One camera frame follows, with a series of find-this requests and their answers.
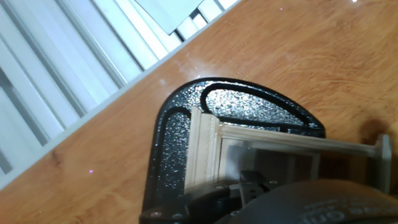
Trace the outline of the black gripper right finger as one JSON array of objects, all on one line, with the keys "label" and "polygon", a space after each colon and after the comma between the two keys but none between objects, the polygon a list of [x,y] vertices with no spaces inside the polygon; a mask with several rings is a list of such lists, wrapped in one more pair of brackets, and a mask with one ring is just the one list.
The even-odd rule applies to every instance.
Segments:
[{"label": "black gripper right finger", "polygon": [[239,213],[249,202],[261,195],[279,187],[276,180],[267,180],[259,171],[242,170],[239,174],[239,183],[229,186],[231,199],[231,215]]}]

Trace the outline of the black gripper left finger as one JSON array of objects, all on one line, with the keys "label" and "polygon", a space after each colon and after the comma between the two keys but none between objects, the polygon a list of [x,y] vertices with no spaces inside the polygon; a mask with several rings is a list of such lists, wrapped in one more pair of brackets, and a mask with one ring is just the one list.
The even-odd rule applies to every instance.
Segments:
[{"label": "black gripper left finger", "polygon": [[230,194],[226,185],[207,185],[175,202],[146,210],[140,215],[139,223],[216,223],[228,213]]}]

